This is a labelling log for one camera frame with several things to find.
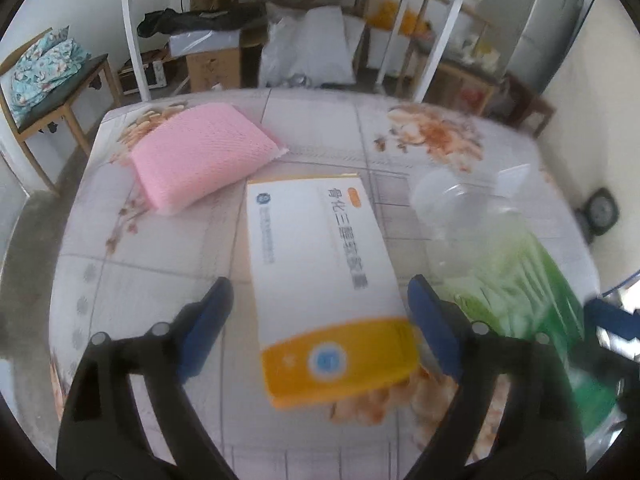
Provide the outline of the green plastic bottle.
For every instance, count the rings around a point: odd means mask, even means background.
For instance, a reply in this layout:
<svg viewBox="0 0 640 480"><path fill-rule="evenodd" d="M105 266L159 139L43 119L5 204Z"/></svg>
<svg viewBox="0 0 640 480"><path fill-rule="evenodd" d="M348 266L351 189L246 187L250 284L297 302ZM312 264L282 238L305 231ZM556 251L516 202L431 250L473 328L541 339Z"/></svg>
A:
<svg viewBox="0 0 640 480"><path fill-rule="evenodd" d="M409 179L409 203L440 298L500 335L544 333L568 359L600 282L572 213L540 170L421 170Z"/></svg>

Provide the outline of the white and yellow medicine box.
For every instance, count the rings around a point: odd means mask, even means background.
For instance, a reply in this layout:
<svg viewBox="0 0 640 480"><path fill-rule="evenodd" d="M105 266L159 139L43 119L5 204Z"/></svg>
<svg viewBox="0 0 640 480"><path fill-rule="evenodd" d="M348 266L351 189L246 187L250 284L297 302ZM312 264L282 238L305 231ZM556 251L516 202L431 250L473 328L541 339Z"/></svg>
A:
<svg viewBox="0 0 640 480"><path fill-rule="evenodd" d="M245 207L272 406L332 403L407 379L418 345L358 174L252 181Z"/></svg>

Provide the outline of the pink sponge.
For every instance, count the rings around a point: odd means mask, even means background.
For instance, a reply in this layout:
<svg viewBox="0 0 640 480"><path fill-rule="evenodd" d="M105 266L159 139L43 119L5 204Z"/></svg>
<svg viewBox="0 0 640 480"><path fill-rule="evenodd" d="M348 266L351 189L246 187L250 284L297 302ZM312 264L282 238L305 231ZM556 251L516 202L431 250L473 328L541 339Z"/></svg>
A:
<svg viewBox="0 0 640 480"><path fill-rule="evenodd" d="M229 103L183 110L131 150L152 211L171 216L286 154L285 145Z"/></svg>

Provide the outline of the black round floor object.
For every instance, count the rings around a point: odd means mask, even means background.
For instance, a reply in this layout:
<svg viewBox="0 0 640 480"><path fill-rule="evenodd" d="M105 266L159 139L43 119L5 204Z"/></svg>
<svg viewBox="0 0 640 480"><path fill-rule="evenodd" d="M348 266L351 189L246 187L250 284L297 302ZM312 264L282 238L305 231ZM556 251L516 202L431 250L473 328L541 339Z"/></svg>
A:
<svg viewBox="0 0 640 480"><path fill-rule="evenodd" d="M620 218L620 208L607 188L599 188L584 206L576 208L574 215L585 242L590 245L596 237L603 236Z"/></svg>

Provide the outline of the floral tablecloth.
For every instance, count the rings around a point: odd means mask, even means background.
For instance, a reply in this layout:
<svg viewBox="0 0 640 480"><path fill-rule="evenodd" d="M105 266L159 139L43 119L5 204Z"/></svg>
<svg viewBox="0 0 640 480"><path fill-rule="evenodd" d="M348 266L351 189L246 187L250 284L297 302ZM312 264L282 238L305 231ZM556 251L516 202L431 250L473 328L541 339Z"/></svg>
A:
<svg viewBox="0 0 640 480"><path fill-rule="evenodd" d="M139 336L218 278L234 304L186 382L209 437L247 479L397 479L421 416L332 422L328 401L274 405L277 344L396 321L424 275L510 335L576 332L600 278L537 144L490 120L324 90L204 92L111 110L56 263L49 320L58 405L90 339Z"/></svg>

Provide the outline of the white leaning board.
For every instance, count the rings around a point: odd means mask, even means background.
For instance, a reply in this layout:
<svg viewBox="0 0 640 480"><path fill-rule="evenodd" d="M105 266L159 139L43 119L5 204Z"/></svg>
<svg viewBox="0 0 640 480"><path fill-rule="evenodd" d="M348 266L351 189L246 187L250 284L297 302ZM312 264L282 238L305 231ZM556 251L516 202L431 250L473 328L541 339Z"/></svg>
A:
<svg viewBox="0 0 640 480"><path fill-rule="evenodd" d="M639 271L639 32L620 0L593 0L544 98L538 143L567 201L606 188L620 210L591 245L602 288L620 286Z"/></svg>

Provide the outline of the grey refrigerator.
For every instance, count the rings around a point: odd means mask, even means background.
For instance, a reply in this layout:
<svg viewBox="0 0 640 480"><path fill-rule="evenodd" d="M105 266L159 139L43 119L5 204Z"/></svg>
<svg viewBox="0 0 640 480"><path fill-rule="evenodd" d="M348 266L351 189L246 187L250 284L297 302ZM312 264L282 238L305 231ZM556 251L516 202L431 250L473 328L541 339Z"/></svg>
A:
<svg viewBox="0 0 640 480"><path fill-rule="evenodd" d="M561 65L585 0L534 0L506 70L538 92Z"/></svg>

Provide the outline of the wooden chair with cushion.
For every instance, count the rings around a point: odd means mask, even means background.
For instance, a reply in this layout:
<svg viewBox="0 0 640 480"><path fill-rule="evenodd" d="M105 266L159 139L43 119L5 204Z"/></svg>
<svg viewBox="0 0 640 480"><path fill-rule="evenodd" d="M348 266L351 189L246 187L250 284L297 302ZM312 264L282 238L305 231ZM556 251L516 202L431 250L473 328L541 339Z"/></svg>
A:
<svg viewBox="0 0 640 480"><path fill-rule="evenodd" d="M1 111L4 118L6 118L6 122L17 146L23 152L32 169L35 170L35 173L38 174L42 183L51 193L58 194L58 187L47 175L46 170L42 168L38 159L36 159L36 156L27 144L28 139L52 124L65 122L78 148L85 154L89 154L91 148L88 134L85 133L85 130L81 127L73 110L74 103L82 92L88 88L93 88L98 80L106 82L108 91L112 96L112 107L119 107L119 105L122 104L122 90L120 90L120 85L114 78L110 62L108 62L108 56L106 54L98 56L91 55L90 60L82 66L82 69L77 74L70 77L64 84L61 84L49 93L42 102L28 113L24 124L18 126L14 122L9 109L11 72L27 48L40 39L46 32L50 32L50 30L56 29L48 28L40 32L39 35L29 39L26 44L15 49L1 62L1 75L9 78L9 82L1 86Z"/></svg>

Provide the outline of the floral fabric on chair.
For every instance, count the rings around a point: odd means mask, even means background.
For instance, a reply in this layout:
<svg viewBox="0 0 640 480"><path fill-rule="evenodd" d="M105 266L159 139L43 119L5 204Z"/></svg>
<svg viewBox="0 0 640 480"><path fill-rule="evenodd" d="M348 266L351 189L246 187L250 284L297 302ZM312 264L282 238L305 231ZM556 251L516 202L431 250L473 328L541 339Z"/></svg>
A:
<svg viewBox="0 0 640 480"><path fill-rule="evenodd" d="M68 27L46 32L27 48L10 76L9 109L21 126L49 93L77 74L91 53L68 36Z"/></svg>

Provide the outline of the white plastic sack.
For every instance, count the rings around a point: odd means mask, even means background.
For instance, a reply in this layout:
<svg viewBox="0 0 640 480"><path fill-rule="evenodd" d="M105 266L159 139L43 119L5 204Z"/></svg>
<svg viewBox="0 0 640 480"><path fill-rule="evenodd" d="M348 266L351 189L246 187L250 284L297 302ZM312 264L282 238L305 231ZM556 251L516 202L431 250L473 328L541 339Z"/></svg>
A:
<svg viewBox="0 0 640 480"><path fill-rule="evenodd" d="M349 86L366 24L338 6L308 11L266 5L268 40L258 72L260 88Z"/></svg>

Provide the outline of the cardboard box under table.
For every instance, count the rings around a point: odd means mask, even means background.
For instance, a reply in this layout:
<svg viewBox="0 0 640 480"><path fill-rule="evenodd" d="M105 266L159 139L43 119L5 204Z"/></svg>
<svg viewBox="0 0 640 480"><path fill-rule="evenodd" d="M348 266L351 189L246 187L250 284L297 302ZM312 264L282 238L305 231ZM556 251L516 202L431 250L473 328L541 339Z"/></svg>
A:
<svg viewBox="0 0 640 480"><path fill-rule="evenodd" d="M241 32L194 30L169 37L173 58L185 58L192 92L241 87Z"/></svg>

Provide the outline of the black cloth on box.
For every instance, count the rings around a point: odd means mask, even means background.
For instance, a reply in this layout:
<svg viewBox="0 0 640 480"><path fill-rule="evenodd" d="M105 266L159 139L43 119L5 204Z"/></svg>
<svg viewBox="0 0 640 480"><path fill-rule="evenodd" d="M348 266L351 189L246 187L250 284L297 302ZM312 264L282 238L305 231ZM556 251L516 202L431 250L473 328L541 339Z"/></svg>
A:
<svg viewBox="0 0 640 480"><path fill-rule="evenodd" d="M137 24L140 38L151 38L156 34L166 36L184 32L233 32L266 21L267 9L263 3L242 4L222 11L177 12L167 8L163 11L145 13Z"/></svg>

